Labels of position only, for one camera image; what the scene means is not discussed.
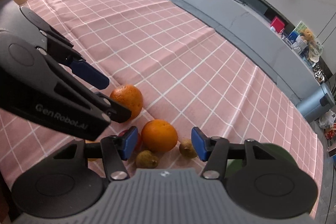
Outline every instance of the teddy bear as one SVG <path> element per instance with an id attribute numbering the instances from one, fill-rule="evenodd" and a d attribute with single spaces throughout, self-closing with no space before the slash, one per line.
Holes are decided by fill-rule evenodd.
<path id="1" fill-rule="evenodd" d="M 299 33 L 300 33 L 300 37 L 306 42 L 306 44 L 309 44 L 314 41 L 313 32 L 309 28 L 300 30 Z"/>

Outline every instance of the blue gripper pad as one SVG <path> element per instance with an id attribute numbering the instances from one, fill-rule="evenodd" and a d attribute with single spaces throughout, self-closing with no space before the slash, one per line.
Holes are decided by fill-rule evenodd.
<path id="1" fill-rule="evenodd" d="M 73 61 L 69 67 L 74 75 L 77 75 L 99 90 L 106 89 L 110 83 L 110 80 L 105 75 L 84 60 Z"/>
<path id="2" fill-rule="evenodd" d="M 124 138 L 124 147 L 119 151 L 119 155 L 122 160 L 128 160 L 137 145 L 138 128 L 131 127 L 122 138 Z"/>
<path id="3" fill-rule="evenodd" d="M 208 161 L 211 155 L 211 151 L 206 147 L 207 140 L 209 138 L 198 127 L 193 127 L 191 130 L 191 142 L 201 161 Z"/>

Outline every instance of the red box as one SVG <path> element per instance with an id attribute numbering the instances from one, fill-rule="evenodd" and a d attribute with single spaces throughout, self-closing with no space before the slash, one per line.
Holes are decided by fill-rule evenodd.
<path id="1" fill-rule="evenodd" d="M 279 33 L 285 27 L 285 24 L 280 20 L 280 18 L 275 17 L 271 23 L 271 26 L 273 26 L 277 33 Z"/>

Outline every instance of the small box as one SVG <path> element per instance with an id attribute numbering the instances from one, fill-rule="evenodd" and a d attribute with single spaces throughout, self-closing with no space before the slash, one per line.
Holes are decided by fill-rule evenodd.
<path id="1" fill-rule="evenodd" d="M 285 27 L 285 24 L 280 20 L 280 18 L 275 17 L 271 23 L 271 27 L 272 26 L 275 28 L 277 33 L 280 33 Z"/>
<path id="2" fill-rule="evenodd" d="M 298 36 L 299 36 L 298 32 L 292 31 L 287 38 L 293 44 L 296 41 Z"/>

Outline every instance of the red apple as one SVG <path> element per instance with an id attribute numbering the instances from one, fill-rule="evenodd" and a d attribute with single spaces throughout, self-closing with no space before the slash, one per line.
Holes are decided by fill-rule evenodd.
<path id="1" fill-rule="evenodd" d="M 120 133 L 118 134 L 118 136 L 119 136 L 119 137 L 123 136 L 127 131 L 128 131 L 128 130 L 124 130 L 124 131 L 120 132 Z M 140 148 L 141 148 L 141 144 L 142 144 L 141 135 L 138 133 L 138 141 L 137 141 L 137 143 L 136 143 L 136 146 L 135 146 L 134 150 L 135 150 L 135 151 L 140 150 Z"/>

